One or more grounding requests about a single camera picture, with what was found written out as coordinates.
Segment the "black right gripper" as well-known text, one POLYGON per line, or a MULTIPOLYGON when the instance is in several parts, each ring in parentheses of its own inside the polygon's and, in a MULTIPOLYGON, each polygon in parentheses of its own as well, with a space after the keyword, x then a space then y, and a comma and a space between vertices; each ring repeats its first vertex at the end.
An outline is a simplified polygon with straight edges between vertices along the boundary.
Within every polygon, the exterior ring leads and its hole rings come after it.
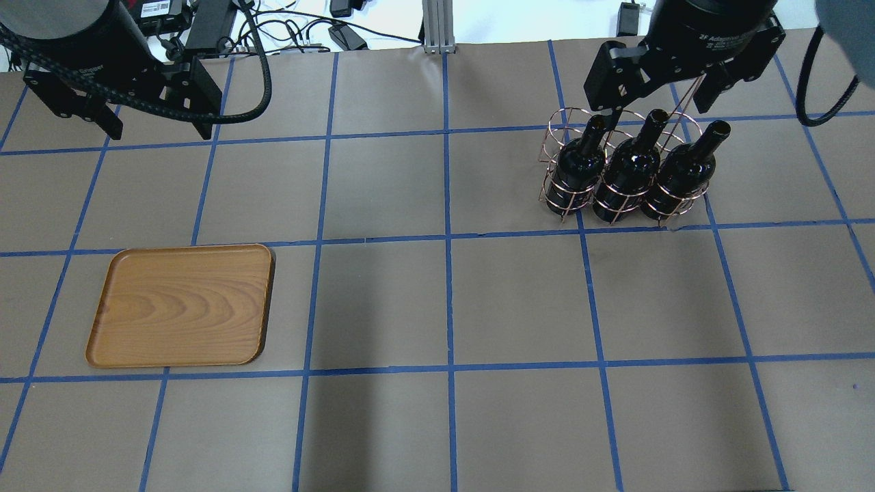
POLYGON ((647 97, 644 72, 697 76, 708 69, 693 96, 696 110, 706 114, 735 84, 759 78, 759 69, 747 60, 768 60, 784 41, 775 6, 775 1, 657 1, 643 41, 628 46, 607 40, 597 50, 584 82, 590 109, 622 109, 647 97))

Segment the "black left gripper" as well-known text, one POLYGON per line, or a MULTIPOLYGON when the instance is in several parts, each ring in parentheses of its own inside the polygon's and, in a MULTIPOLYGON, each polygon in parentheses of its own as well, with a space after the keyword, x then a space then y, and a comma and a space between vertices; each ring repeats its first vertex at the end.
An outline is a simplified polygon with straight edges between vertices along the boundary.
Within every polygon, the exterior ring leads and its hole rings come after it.
MULTIPOLYGON (((166 89, 163 102, 136 101, 127 94, 133 79, 154 78, 163 83, 159 60, 122 1, 3 1, 4 31, 40 59, 53 60, 78 79, 91 78, 103 92, 124 94, 123 104, 172 120, 187 113, 218 115, 222 92, 197 58, 163 65, 166 89)), ((110 138, 121 140, 123 123, 100 96, 84 96, 81 119, 96 124, 110 138)))

